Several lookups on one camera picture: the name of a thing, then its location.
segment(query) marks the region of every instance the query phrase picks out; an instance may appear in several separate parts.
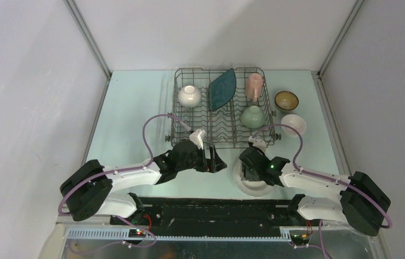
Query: metal wire rack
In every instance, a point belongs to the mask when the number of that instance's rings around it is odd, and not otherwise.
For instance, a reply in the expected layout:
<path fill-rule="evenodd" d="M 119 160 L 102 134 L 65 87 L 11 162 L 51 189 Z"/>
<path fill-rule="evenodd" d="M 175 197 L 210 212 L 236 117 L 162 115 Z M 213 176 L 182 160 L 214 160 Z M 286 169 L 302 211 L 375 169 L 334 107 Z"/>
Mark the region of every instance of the metal wire rack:
<path fill-rule="evenodd" d="M 273 113 L 267 93 L 267 83 L 264 71 L 258 67 L 238 67 L 234 69 L 237 79 L 237 88 L 234 97 L 223 107 L 216 111 L 209 109 L 210 83 L 226 70 L 205 70 L 198 67 L 180 68 L 175 72 L 172 114 L 181 118 L 191 128 L 203 128 L 207 131 L 206 143 L 217 144 L 217 148 L 246 148 L 248 137 L 257 129 L 250 129 L 242 125 L 240 116 L 244 110 L 257 105 L 266 116 L 264 125 L 273 123 Z M 252 101 L 245 96 L 246 79 L 252 73 L 259 73 L 264 79 L 263 90 L 257 101 Z M 192 85 L 201 91 L 202 101 L 194 108 L 183 107 L 177 96 L 182 87 Z M 172 145 L 189 136 L 186 129 L 177 121 L 172 121 L 170 136 L 167 140 Z M 263 131 L 260 136 L 272 145 L 277 139 L 274 127 Z"/>

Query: blue plate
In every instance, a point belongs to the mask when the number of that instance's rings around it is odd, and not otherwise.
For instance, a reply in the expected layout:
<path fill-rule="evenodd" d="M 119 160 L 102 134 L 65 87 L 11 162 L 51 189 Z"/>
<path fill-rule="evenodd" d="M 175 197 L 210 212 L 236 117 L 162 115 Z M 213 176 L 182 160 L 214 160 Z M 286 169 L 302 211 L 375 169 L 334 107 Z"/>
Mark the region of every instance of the blue plate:
<path fill-rule="evenodd" d="M 210 110 L 214 111 L 227 104 L 236 94 L 236 74 L 229 69 L 215 79 L 209 86 Z"/>

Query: pink mug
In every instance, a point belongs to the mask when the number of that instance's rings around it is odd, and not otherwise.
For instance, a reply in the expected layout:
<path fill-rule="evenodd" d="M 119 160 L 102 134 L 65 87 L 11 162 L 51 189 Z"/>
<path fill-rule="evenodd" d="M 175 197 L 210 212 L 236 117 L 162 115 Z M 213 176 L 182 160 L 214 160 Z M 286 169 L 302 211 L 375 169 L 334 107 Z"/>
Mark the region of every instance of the pink mug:
<path fill-rule="evenodd" d="M 263 89 L 264 80 L 263 77 L 258 73 L 251 74 L 246 80 L 245 95 L 257 101 L 261 95 L 261 90 Z"/>

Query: light blue tabletop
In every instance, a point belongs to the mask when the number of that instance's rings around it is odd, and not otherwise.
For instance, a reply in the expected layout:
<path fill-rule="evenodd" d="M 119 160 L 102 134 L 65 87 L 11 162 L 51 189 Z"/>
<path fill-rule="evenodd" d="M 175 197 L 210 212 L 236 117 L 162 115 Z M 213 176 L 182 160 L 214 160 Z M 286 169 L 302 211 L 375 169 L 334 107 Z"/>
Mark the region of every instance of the light blue tabletop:
<path fill-rule="evenodd" d="M 303 135 L 304 148 L 298 164 L 339 174 L 311 72 L 264 72 L 272 102 L 276 93 L 282 90 L 291 91 L 299 98 L 299 106 L 292 113 L 304 118 L 307 130 Z M 98 159 L 104 166 L 127 167 L 149 158 L 142 141 L 142 126 L 151 116 L 172 111 L 173 84 L 174 71 L 114 71 L 87 159 Z M 271 107 L 277 111 L 274 121 L 279 123 L 284 114 L 273 103 Z M 157 118 L 148 124 L 146 138 L 154 156 L 172 148 L 169 142 L 164 141 L 170 133 L 170 124 L 171 119 L 167 118 Z M 299 140 L 288 137 L 279 127 L 276 131 L 282 133 L 282 140 L 269 146 L 266 155 L 270 159 L 281 156 L 291 160 L 299 147 Z M 258 199 L 242 193 L 232 179 L 234 161 L 242 149 L 217 151 L 228 168 L 216 174 L 186 170 L 167 183 L 137 186 L 124 192 L 154 197 Z M 277 186 L 271 194 L 260 199 L 291 199 L 296 193 L 311 194 Z"/>

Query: wall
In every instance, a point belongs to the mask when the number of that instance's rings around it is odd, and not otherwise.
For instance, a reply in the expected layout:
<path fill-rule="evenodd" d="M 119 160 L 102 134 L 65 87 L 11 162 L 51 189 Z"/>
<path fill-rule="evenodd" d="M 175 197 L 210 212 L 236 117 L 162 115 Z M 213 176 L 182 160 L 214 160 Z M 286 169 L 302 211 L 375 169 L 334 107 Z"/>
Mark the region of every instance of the wall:
<path fill-rule="evenodd" d="M 355 0 L 77 1 L 113 70 L 317 70 Z"/>
<path fill-rule="evenodd" d="M 366 1 L 324 83 L 353 168 L 389 195 L 393 258 L 405 258 L 405 1 Z"/>
<path fill-rule="evenodd" d="M 0 1 L 0 258 L 37 258 L 104 85 L 63 1 Z"/>

